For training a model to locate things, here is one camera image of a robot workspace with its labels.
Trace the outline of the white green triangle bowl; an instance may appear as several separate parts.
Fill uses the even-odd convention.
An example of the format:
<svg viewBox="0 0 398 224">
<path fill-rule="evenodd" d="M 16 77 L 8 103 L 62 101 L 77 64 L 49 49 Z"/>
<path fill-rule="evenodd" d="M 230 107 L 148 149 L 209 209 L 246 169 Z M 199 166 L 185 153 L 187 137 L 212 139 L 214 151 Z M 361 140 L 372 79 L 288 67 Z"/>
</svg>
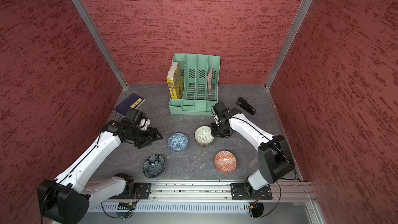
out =
<svg viewBox="0 0 398 224">
<path fill-rule="evenodd" d="M 211 142 L 214 141 L 214 137 L 211 134 L 209 126 L 201 126 L 197 128 L 194 134 L 195 141 L 198 142 Z"/>
</svg>

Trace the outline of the dark flower pattern bowl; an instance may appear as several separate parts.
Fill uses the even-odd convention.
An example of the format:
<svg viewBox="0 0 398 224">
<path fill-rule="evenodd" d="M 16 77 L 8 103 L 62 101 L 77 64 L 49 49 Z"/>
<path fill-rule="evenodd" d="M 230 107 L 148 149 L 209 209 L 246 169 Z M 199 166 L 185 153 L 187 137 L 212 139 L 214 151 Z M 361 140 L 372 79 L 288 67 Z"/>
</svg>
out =
<svg viewBox="0 0 398 224">
<path fill-rule="evenodd" d="M 148 178 L 156 178 L 165 170 L 165 159 L 161 155 L 153 155 L 143 164 L 144 175 Z"/>
</svg>

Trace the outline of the pink striped bowl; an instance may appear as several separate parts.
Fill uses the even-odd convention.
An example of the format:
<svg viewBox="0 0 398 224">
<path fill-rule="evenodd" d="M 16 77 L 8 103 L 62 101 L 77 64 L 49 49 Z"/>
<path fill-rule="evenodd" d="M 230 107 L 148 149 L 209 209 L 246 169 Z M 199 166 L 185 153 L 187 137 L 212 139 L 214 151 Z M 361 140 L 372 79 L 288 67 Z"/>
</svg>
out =
<svg viewBox="0 0 398 224">
<path fill-rule="evenodd" d="M 211 142 L 205 142 L 205 143 L 196 141 L 196 144 L 199 145 L 199 146 L 201 146 L 201 147 L 208 147 L 208 146 L 210 146 L 210 145 L 213 144 L 213 141 L 211 141 Z"/>
</svg>

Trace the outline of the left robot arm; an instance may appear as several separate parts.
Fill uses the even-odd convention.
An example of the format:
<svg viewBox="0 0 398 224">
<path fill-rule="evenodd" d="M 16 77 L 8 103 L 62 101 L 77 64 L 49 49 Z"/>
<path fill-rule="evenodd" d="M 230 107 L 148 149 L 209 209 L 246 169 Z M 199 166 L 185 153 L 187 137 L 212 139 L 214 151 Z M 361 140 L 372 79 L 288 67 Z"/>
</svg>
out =
<svg viewBox="0 0 398 224">
<path fill-rule="evenodd" d="M 95 186 L 86 184 L 104 162 L 121 144 L 129 143 L 141 149 L 163 137 L 156 128 L 138 127 L 131 121 L 110 121 L 103 126 L 90 147 L 54 180 L 44 180 L 37 189 L 41 218 L 61 224 L 77 224 L 89 208 L 112 197 L 117 199 L 148 199 L 149 184 L 143 186 L 134 178 L 118 173 Z"/>
</svg>

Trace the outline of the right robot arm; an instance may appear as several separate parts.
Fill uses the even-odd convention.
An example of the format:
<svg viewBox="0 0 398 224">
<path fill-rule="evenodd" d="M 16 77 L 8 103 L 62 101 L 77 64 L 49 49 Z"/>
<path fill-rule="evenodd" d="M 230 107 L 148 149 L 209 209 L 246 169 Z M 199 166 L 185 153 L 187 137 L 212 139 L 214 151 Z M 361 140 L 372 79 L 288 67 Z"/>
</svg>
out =
<svg viewBox="0 0 398 224">
<path fill-rule="evenodd" d="M 215 138 L 228 138 L 237 132 L 257 151 L 259 168 L 244 182 L 247 197 L 254 198 L 260 190 L 276 183 L 290 172 L 296 172 L 292 153 L 285 137 L 272 135 L 252 123 L 240 110 L 211 109 L 215 122 L 210 125 Z"/>
</svg>

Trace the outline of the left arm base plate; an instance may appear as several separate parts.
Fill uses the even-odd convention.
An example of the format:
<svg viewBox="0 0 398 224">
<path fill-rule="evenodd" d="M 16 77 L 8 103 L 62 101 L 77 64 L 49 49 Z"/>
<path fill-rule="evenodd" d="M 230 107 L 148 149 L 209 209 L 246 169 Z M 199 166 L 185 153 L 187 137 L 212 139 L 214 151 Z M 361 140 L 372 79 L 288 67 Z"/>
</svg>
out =
<svg viewBox="0 0 398 224">
<path fill-rule="evenodd" d="M 127 184 L 123 193 L 119 195 L 121 199 L 144 199 L 150 195 L 151 183 L 130 183 Z"/>
</svg>

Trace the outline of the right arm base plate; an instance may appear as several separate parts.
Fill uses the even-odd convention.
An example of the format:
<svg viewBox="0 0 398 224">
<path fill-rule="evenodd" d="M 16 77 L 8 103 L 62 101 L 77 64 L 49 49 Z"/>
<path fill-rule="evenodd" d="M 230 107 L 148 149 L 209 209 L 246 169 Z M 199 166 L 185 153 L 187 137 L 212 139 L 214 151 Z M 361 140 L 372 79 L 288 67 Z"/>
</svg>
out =
<svg viewBox="0 0 398 224">
<path fill-rule="evenodd" d="M 253 190 L 246 183 L 231 183 L 231 196 L 233 200 L 272 200 L 270 185 L 259 190 Z"/>
</svg>

